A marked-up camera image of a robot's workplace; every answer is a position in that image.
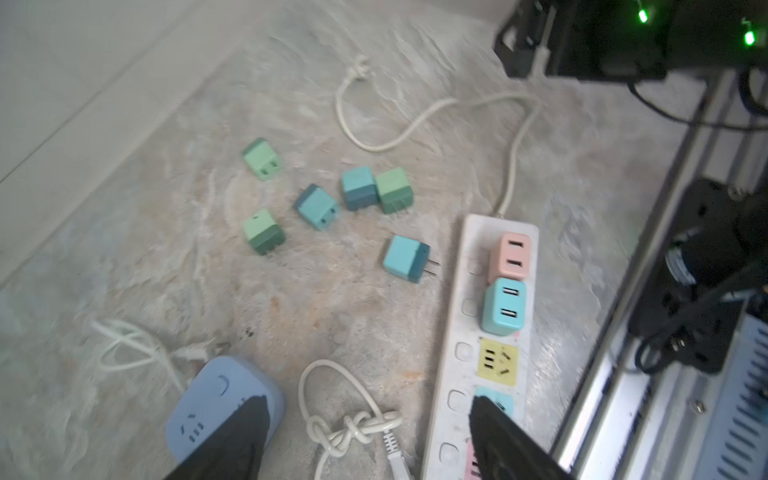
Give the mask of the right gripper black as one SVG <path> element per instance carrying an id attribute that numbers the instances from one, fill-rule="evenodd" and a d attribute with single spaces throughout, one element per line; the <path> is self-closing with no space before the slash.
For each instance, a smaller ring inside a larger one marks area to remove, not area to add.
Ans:
<path id="1" fill-rule="evenodd" d="M 496 33 L 493 51 L 509 78 L 533 70 L 538 49 L 544 74 L 582 81 L 666 77 L 667 1 L 520 1 Z"/>

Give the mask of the white long power strip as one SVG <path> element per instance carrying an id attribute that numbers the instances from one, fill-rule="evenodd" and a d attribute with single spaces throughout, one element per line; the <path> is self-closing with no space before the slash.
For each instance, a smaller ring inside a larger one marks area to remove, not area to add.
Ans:
<path id="1" fill-rule="evenodd" d="M 517 280 L 524 309 L 521 327 L 508 336 L 482 328 L 492 252 L 505 235 L 527 257 Z M 464 222 L 445 335 L 429 421 L 421 476 L 424 479 L 477 479 L 471 447 L 470 410 L 477 396 L 490 399 L 506 417 L 525 418 L 530 345 L 534 325 L 539 230 L 523 223 L 470 214 Z"/>

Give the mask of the pink plug adapter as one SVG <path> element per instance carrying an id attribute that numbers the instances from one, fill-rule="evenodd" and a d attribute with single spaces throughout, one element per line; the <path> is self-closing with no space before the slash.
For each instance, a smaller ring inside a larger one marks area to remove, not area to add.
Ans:
<path id="1" fill-rule="evenodd" d="M 530 271 L 531 240 L 520 233 L 505 232 L 491 250 L 488 283 L 499 278 L 525 280 Z"/>

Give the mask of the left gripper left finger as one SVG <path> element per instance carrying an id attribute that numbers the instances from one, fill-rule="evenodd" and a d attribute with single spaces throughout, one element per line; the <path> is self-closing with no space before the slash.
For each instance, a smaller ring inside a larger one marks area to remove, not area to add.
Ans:
<path id="1" fill-rule="evenodd" d="M 250 397 L 166 479 L 256 480 L 270 426 L 267 399 Z"/>

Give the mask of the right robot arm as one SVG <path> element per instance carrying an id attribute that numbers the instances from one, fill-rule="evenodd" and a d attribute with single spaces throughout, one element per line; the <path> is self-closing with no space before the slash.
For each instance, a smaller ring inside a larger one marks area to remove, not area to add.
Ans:
<path id="1" fill-rule="evenodd" d="M 674 71 L 731 70 L 746 111 L 767 113 L 750 85 L 767 68 L 763 1 L 521 1 L 494 41 L 507 76 L 528 76 L 540 45 L 547 75 L 630 91 Z M 636 369 L 654 375 L 679 363 L 718 373 L 741 305 L 766 283 L 766 183 L 745 191 L 696 178 L 630 316 Z"/>

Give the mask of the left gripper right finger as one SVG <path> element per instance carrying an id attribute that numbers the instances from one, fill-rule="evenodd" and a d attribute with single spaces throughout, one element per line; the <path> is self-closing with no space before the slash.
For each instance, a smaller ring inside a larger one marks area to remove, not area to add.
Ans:
<path id="1" fill-rule="evenodd" d="M 481 479 L 572 479 L 488 397 L 474 398 L 469 426 Z"/>

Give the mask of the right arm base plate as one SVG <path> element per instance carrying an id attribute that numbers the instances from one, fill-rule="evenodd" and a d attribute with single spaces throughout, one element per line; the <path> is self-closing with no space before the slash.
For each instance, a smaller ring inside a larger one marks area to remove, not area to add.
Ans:
<path id="1" fill-rule="evenodd" d="M 683 193 L 631 314 L 635 366 L 722 370 L 744 302 L 767 283 L 767 191 L 695 180 Z"/>

